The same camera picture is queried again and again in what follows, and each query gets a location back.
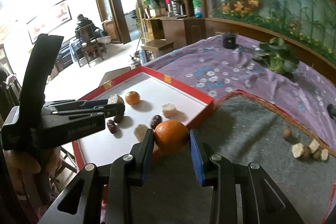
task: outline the wooden table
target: wooden table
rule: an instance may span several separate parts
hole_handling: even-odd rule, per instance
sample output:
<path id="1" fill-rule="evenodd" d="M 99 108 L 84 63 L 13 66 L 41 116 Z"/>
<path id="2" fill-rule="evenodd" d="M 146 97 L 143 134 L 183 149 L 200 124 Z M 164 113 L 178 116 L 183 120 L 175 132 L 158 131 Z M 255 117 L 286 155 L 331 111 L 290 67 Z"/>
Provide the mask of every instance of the wooden table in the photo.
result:
<path id="1" fill-rule="evenodd" d="M 161 51 L 165 51 L 168 49 L 174 49 L 174 42 L 167 41 L 167 40 L 159 40 L 154 39 L 152 41 L 149 41 L 141 46 L 141 48 L 144 51 L 151 51 L 154 52 L 157 56 L 159 56 L 159 53 Z"/>

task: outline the floor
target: floor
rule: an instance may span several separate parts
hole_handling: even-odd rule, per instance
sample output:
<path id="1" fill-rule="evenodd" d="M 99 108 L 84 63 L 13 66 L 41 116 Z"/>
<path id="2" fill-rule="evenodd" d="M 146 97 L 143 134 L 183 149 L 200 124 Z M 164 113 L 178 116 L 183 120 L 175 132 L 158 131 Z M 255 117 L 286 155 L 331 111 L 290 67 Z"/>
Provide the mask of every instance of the floor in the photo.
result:
<path id="1" fill-rule="evenodd" d="M 138 40 L 125 45 L 109 44 L 106 46 L 107 54 L 104 55 L 104 61 L 100 59 L 90 63 L 91 67 L 87 64 L 81 68 L 78 64 L 70 65 L 46 85 L 46 102 L 66 99 L 78 100 L 96 89 L 106 72 L 128 66 L 130 55 L 135 53 L 137 44 Z M 74 153 L 71 143 L 62 146 L 70 153 Z M 66 159 L 66 162 L 72 164 L 69 159 Z M 57 178 L 60 181 L 56 184 L 58 192 L 61 192 L 75 175 L 69 169 L 65 169 Z"/>
<path id="2" fill-rule="evenodd" d="M 139 39 L 140 38 L 140 30 L 136 29 L 136 30 L 130 31 L 129 36 L 131 37 L 132 41 Z"/>

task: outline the screw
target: screw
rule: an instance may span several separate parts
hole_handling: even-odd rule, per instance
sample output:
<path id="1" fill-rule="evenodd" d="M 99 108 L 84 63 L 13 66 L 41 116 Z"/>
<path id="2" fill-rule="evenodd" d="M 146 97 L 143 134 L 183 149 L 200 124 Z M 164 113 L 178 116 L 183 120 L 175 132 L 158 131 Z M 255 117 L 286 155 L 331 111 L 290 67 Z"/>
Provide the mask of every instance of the screw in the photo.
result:
<path id="1" fill-rule="evenodd" d="M 257 162 L 251 162 L 250 166 L 251 166 L 252 169 L 255 169 L 255 170 L 260 168 L 260 165 Z"/>
<path id="2" fill-rule="evenodd" d="M 219 155 L 219 154 L 213 154 L 213 155 L 211 156 L 211 158 L 212 158 L 213 160 L 215 160 L 215 161 L 219 161 L 219 160 L 221 160 L 222 156 Z"/>
<path id="3" fill-rule="evenodd" d="M 123 156 L 123 160 L 125 160 L 125 161 L 130 161 L 132 159 L 133 159 L 133 156 L 131 154 L 127 154 L 127 155 Z"/>
<path id="4" fill-rule="evenodd" d="M 95 168 L 95 166 L 93 164 L 85 165 L 85 170 L 87 170 L 87 171 L 92 171 L 94 168 Z"/>

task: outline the purple tablecloth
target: purple tablecloth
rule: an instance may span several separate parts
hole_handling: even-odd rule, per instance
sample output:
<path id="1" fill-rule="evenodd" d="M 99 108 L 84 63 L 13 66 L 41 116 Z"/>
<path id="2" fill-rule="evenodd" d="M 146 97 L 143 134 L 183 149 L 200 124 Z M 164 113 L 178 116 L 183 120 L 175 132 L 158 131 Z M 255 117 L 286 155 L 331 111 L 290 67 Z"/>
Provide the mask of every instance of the purple tablecloth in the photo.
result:
<path id="1" fill-rule="evenodd" d="M 336 105 L 336 88 L 321 74 L 300 62 L 294 80 L 254 62 L 259 42 L 238 36 L 236 50 L 222 47 L 221 36 L 175 50 L 146 64 L 210 95 L 215 101 L 241 89 L 280 107 L 310 128 L 336 150 L 336 124 L 327 105 Z"/>

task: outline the mandarin orange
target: mandarin orange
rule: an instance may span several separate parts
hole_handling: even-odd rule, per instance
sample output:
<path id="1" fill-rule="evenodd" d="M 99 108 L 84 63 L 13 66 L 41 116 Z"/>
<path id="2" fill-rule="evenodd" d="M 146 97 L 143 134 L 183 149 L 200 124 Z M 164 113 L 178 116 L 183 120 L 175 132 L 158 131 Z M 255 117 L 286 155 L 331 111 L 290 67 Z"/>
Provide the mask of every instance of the mandarin orange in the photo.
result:
<path id="1" fill-rule="evenodd" d="M 175 120 L 160 123 L 154 131 L 156 145 L 166 154 L 179 153 L 188 143 L 188 139 L 186 126 Z"/>
<path id="2" fill-rule="evenodd" d="M 140 102 L 140 95 L 135 91 L 130 91 L 126 94 L 125 101 L 131 106 L 136 105 Z"/>

